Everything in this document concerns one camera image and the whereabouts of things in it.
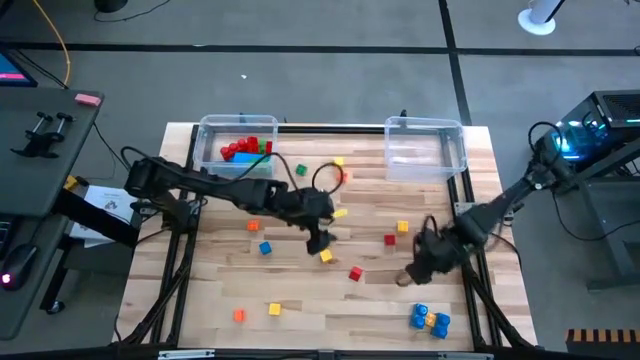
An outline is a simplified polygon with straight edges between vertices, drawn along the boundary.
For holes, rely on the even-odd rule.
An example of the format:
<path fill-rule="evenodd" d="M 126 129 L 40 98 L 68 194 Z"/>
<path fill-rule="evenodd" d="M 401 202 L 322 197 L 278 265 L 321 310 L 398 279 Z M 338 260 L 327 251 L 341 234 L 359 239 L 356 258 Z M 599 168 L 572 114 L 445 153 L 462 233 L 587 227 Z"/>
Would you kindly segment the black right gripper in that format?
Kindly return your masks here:
<path fill-rule="evenodd" d="M 425 226 L 414 236 L 413 245 L 413 261 L 399 272 L 400 282 L 424 285 L 434 273 L 449 273 L 468 260 L 468 251 L 454 228 L 436 232 Z"/>

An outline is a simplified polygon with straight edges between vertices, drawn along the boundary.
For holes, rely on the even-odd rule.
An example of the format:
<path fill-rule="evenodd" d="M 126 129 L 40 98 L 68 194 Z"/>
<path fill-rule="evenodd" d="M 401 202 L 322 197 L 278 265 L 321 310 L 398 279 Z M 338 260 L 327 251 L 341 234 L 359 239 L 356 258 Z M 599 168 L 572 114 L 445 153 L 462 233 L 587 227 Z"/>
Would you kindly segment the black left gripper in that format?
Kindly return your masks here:
<path fill-rule="evenodd" d="M 336 236 L 326 230 L 333 222 L 334 204 L 331 195 L 328 191 L 316 188 L 301 188 L 294 194 L 299 203 L 293 224 L 310 232 L 306 250 L 309 255 L 315 255 L 326 250 L 336 240 Z"/>

